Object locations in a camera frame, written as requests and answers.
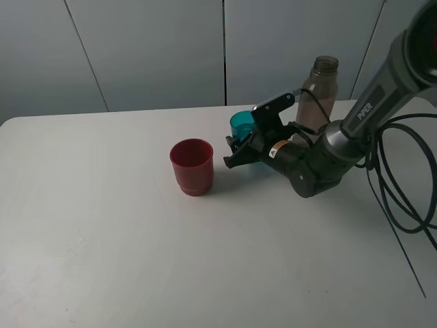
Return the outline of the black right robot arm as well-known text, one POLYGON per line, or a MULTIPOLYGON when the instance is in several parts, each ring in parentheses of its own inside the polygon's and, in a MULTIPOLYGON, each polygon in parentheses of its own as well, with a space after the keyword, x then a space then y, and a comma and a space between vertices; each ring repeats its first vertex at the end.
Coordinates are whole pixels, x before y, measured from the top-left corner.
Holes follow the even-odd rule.
POLYGON ((411 98, 436 86, 436 2, 428 1, 391 44, 386 60, 342 120, 318 131, 279 114, 300 91, 286 92, 251 110, 254 129, 244 138, 226 138, 228 168, 263 162, 289 179, 303 198, 337 186, 365 155, 371 136, 411 98))

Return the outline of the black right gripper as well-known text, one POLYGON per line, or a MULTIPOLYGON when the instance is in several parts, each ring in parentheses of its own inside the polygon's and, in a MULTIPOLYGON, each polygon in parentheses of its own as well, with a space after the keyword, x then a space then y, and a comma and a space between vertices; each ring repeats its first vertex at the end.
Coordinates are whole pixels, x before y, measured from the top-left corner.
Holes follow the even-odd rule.
POLYGON ((225 165, 233 168, 256 162, 264 164, 290 164, 294 160, 294 145, 291 137, 294 127, 282 126, 268 132, 256 128, 248 137, 226 136, 232 155, 224 157, 225 165))

